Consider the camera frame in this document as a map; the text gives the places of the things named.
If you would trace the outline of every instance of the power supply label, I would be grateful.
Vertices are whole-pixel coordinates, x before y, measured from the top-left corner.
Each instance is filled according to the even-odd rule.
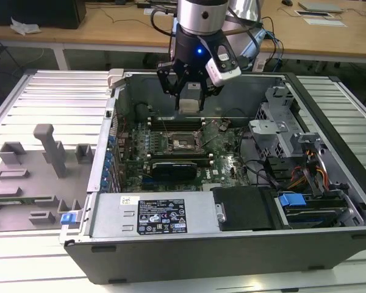
[[[140,200],[139,235],[187,233],[184,200]]]

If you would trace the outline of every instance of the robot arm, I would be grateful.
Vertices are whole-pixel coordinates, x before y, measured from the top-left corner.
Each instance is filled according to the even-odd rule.
[[[157,67],[163,92],[176,98],[176,110],[186,82],[201,85],[199,110],[203,110],[208,96],[219,94],[225,83],[241,75],[221,30],[227,11],[228,0],[179,0],[174,56]],[[168,78],[171,70],[176,73],[174,82]]]

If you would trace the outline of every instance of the computer case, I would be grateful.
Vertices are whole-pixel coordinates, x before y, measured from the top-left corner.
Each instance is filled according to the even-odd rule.
[[[40,27],[77,29],[85,14],[84,0],[0,0],[0,26],[10,25],[12,17]]]

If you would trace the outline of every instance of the blue tab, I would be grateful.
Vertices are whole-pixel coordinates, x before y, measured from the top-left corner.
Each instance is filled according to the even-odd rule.
[[[76,213],[68,212],[61,216],[61,225],[70,225],[76,223]]]
[[[305,206],[306,201],[302,194],[283,194],[279,198],[282,206]]]

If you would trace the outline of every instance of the gray plastic block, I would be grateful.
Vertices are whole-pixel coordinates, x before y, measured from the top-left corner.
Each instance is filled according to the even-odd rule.
[[[30,173],[27,169],[11,169],[0,171],[0,180],[2,179],[21,179],[27,178]]]
[[[74,153],[76,154],[77,162],[79,164],[92,164],[93,153],[91,145],[78,144]]]
[[[65,200],[60,200],[59,207],[57,208],[58,214],[64,214],[69,211],[68,206],[65,203]]]
[[[78,211],[81,209],[81,206],[79,204],[79,201],[77,199],[74,199],[72,204],[72,211]]]
[[[42,150],[27,151],[26,154],[18,155],[18,159],[20,168],[26,169],[29,176],[0,179],[0,188],[18,186],[22,192],[19,197],[0,197],[0,231],[60,229],[60,215],[57,213],[59,201],[65,200],[69,209],[74,200],[79,202],[80,207],[84,206],[92,164],[79,164],[74,150],[66,150],[66,177],[57,178],[52,165],[45,162]],[[0,163],[0,172],[20,168]],[[29,221],[30,212],[38,210],[50,211],[56,217],[56,222],[33,225]]]
[[[57,177],[64,178],[66,175],[64,158],[57,148],[56,141],[53,139],[53,131],[52,124],[37,124],[34,129],[34,137],[41,141]]]
[[[19,154],[25,154],[20,142],[5,142],[0,149],[0,157],[5,165],[20,165]]]
[[[56,221],[56,218],[50,211],[34,211],[30,212],[29,221],[33,225],[53,224]]]
[[[19,197],[21,193],[20,187],[0,187],[0,197]]]
[[[55,195],[51,196],[48,200],[35,200],[34,202],[40,208],[59,205],[59,199]]]
[[[62,156],[63,161],[65,162],[66,152],[65,152],[65,149],[63,148],[62,142],[56,142],[56,145],[57,145],[57,149],[59,151],[59,154]],[[42,152],[42,155],[45,158],[46,163],[51,164],[50,157],[46,154],[45,151]]]

